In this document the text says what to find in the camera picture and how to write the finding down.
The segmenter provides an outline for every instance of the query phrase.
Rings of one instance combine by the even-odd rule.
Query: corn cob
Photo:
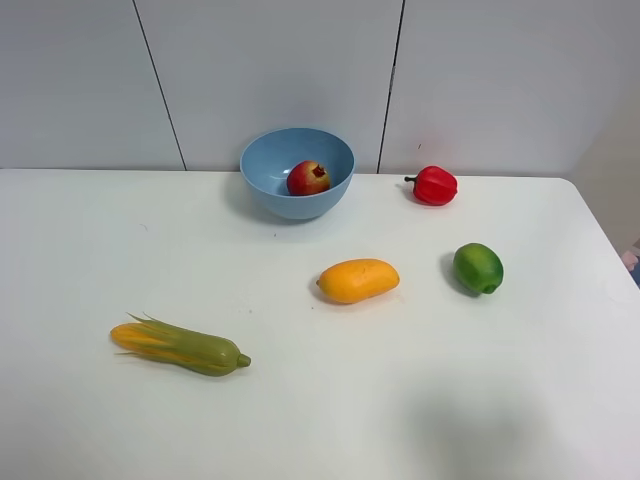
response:
[[[111,330],[113,342],[130,350],[123,355],[171,363],[214,377],[251,364],[251,359],[226,338],[175,327],[152,317],[129,316],[139,323],[125,323]]]

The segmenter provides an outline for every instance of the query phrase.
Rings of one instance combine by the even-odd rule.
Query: green lime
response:
[[[460,283],[477,293],[493,293],[502,283],[504,268],[498,255],[481,243],[460,247],[453,257]]]

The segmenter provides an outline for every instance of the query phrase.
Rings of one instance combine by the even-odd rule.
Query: mango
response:
[[[395,268],[382,260],[361,258],[338,263],[316,282],[334,302],[357,303],[394,289],[400,283]]]

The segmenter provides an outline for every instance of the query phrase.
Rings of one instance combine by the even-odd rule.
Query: white table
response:
[[[637,480],[640,294],[575,188],[460,178],[444,208],[358,175],[315,221],[236,173],[0,172],[3,480]],[[452,281],[489,245],[491,296]],[[376,257],[393,292],[312,288]],[[147,312],[224,336],[220,379],[114,355]]]

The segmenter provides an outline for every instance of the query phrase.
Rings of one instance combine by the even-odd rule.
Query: blue bowl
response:
[[[287,176],[305,160],[326,168],[331,188],[315,195],[291,196]],[[319,217],[333,208],[347,190],[354,169],[353,152],[345,142],[311,128],[267,133],[251,142],[240,159],[240,171],[255,200],[272,213],[292,220]]]

